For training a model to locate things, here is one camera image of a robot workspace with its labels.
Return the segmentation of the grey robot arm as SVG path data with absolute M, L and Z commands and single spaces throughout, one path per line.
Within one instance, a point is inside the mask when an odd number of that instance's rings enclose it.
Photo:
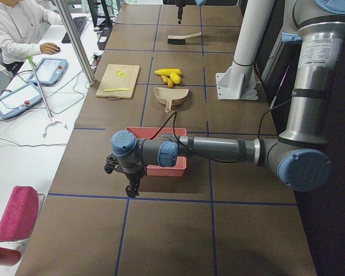
M 112 136 L 105 171 L 129 179 L 129 197 L 139 193 L 147 166 L 172 167 L 180 156 L 221 163 L 267 166 L 287 187 L 311 191 L 326 183 L 331 162 L 323 136 L 327 99 L 345 38 L 345 1 L 286 1 L 282 39 L 301 41 L 286 129 L 277 139 L 252 141 L 162 134 L 138 139 L 127 130 Z
M 178 8 L 178 24 L 182 23 L 183 8 L 187 5 L 202 6 L 207 0 L 163 0 L 164 5 L 175 5 Z

